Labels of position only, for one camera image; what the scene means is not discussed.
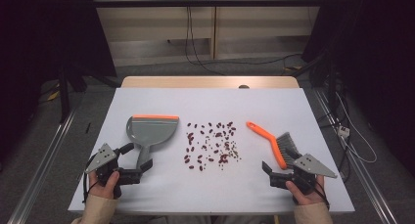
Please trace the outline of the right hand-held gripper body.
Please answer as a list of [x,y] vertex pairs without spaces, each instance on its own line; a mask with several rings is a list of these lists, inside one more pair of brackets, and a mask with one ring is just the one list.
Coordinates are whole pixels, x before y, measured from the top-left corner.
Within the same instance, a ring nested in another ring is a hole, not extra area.
[[294,160],[293,171],[287,174],[275,173],[269,169],[270,186],[287,190],[286,182],[293,182],[302,193],[308,194],[316,185],[316,176],[337,178],[337,174],[311,154]]

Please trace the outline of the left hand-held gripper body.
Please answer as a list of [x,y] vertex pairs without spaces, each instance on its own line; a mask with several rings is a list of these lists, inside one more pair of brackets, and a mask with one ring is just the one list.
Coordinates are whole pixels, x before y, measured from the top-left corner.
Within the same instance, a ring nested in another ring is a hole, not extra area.
[[104,186],[114,171],[119,172],[119,178],[115,185],[114,197],[117,199],[121,196],[121,186],[139,184],[143,171],[141,169],[124,169],[118,165],[118,156],[107,143],[93,155],[84,170],[84,176],[92,171],[98,175],[99,183]]

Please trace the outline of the orange brush with grey bristles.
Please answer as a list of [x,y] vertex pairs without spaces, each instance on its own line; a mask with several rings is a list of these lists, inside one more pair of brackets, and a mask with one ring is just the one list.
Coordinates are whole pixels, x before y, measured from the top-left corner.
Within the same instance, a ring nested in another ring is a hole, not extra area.
[[285,132],[279,137],[275,137],[273,134],[251,121],[248,121],[246,125],[251,131],[265,138],[270,143],[272,153],[281,169],[286,170],[293,168],[294,159],[289,155],[289,152],[294,152],[298,155],[299,151],[289,132]]

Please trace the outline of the grey dustpan with orange edge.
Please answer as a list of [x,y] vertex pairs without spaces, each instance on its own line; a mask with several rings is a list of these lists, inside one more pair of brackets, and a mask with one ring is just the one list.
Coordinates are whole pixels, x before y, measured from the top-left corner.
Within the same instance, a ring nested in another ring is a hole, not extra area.
[[175,132],[177,115],[134,114],[126,123],[126,135],[139,148],[136,167],[150,160],[150,148],[167,141]]

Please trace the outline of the red and dark beans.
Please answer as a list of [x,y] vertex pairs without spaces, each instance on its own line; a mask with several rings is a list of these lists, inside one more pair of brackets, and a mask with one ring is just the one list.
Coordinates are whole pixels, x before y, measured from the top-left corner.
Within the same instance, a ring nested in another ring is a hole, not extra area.
[[217,166],[223,170],[242,159],[236,140],[237,127],[233,121],[188,122],[185,126],[183,161],[189,169],[205,171]]

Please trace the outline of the person's right hand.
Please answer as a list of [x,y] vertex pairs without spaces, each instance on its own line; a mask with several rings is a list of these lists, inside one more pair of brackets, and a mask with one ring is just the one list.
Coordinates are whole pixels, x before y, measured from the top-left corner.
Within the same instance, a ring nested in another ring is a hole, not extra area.
[[303,194],[292,181],[287,181],[286,187],[298,201],[299,205],[309,205],[320,202],[323,204],[326,203],[327,198],[324,191],[324,177],[322,175],[316,177],[315,189],[308,195]]

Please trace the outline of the person's left hand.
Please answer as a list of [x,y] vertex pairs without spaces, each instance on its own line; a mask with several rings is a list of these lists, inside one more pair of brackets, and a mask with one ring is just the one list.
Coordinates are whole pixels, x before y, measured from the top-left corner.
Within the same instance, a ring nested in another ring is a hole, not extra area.
[[99,183],[98,175],[96,174],[95,171],[92,171],[88,175],[88,178],[89,178],[89,194],[90,195],[104,198],[104,199],[109,199],[109,200],[112,200],[114,198],[114,189],[119,178],[118,171],[114,171],[111,174],[109,180],[104,186],[102,186]]

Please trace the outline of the white table board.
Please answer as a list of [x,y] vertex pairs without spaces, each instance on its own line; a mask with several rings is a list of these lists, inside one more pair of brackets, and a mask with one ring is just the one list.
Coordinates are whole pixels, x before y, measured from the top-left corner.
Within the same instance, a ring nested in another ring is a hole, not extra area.
[[[152,148],[152,168],[138,185],[125,186],[118,212],[155,215],[268,215],[289,213],[291,194],[273,188],[261,166],[280,168],[269,142],[246,123],[273,135],[289,132],[302,154],[311,154],[331,170],[337,167],[300,88],[181,89],[119,88],[95,143],[113,148],[128,143],[127,120],[134,114],[177,115],[174,134]],[[233,121],[241,160],[223,170],[191,170],[183,161],[188,122]]]

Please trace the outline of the black metal stand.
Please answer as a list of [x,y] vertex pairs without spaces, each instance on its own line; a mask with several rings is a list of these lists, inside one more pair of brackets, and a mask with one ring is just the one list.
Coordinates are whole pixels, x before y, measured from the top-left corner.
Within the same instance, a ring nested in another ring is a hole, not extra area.
[[59,92],[61,97],[61,120],[60,123],[65,122],[69,118],[70,114],[70,102],[69,102],[69,88],[68,84],[75,92],[84,92],[87,89],[87,84],[83,79],[84,76],[92,76],[99,82],[104,83],[112,88],[118,88],[121,84],[117,81],[110,80],[98,71],[87,67],[70,66],[63,64],[58,68],[59,78]]
[[329,112],[331,115],[337,116],[337,71],[331,54],[323,52],[304,67],[292,73],[292,77],[300,77],[306,72],[312,87],[327,87]]

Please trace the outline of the wooden table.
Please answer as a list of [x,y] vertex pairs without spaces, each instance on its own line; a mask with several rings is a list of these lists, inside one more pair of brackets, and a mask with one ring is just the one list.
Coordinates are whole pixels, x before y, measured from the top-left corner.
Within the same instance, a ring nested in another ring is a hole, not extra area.
[[291,76],[127,76],[122,88],[299,88]]

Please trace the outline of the beige wooden cabinet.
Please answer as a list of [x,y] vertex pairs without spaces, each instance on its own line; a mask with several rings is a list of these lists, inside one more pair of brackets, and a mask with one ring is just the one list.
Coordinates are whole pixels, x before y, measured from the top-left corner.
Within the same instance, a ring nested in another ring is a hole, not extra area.
[[275,38],[304,42],[311,34],[317,7],[221,7],[187,10],[169,8],[99,8],[97,13],[110,44],[115,64],[136,64],[126,48],[140,41],[206,39],[214,59],[244,54],[238,41],[256,42]]

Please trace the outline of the black curtain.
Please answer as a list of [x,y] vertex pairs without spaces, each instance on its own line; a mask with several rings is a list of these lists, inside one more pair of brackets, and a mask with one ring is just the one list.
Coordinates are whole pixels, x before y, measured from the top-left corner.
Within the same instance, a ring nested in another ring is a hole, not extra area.
[[0,168],[37,109],[41,86],[115,76],[93,0],[0,0]]
[[302,58],[326,55],[415,176],[415,0],[325,0]]

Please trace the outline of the dark horizontal metal bar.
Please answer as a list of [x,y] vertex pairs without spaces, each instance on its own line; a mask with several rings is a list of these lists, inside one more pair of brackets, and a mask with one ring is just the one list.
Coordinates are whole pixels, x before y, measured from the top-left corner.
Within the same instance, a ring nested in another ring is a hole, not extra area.
[[96,8],[319,7],[325,0],[94,0]]

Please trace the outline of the aluminium floor rail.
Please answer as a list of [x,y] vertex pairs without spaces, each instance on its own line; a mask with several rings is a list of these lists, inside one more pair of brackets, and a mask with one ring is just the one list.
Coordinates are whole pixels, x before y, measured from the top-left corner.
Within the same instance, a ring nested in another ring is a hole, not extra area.
[[24,190],[23,195],[15,207],[7,224],[25,224],[27,217],[29,216],[36,202],[36,199],[40,194],[47,174],[52,167],[57,153],[65,141],[75,115],[76,110],[71,110],[68,116],[59,124],[52,142],[48,146],[48,150],[42,158],[39,166],[35,170],[33,177],[30,179],[28,186]]
[[333,128],[336,137],[340,140],[340,145],[342,147],[343,156],[346,157],[346,160],[350,164],[350,167],[353,169],[354,173],[358,177],[363,189],[365,190],[368,199],[375,208],[378,216],[380,217],[383,224],[397,224],[397,219],[392,213],[391,207],[389,206],[385,196],[382,194],[378,185],[375,183],[375,180],[370,175],[369,171],[366,168],[367,164],[375,164],[378,161],[378,156],[376,151],[373,149],[372,145],[367,141],[367,139],[360,133],[360,131],[355,127],[352,120],[349,117],[349,113],[345,107],[345,101],[337,94],[337,99],[340,101],[340,106],[343,113],[346,116],[346,123],[350,126],[350,130],[356,134],[361,140],[364,141],[364,144],[370,149],[374,158],[363,157],[352,144],[350,137],[344,139],[337,135],[337,130],[339,126],[343,126],[341,121],[336,117],[330,114],[328,108],[328,97],[320,90],[315,90],[314,94],[319,101],[321,108],[326,114],[325,117],[328,119],[330,126]]

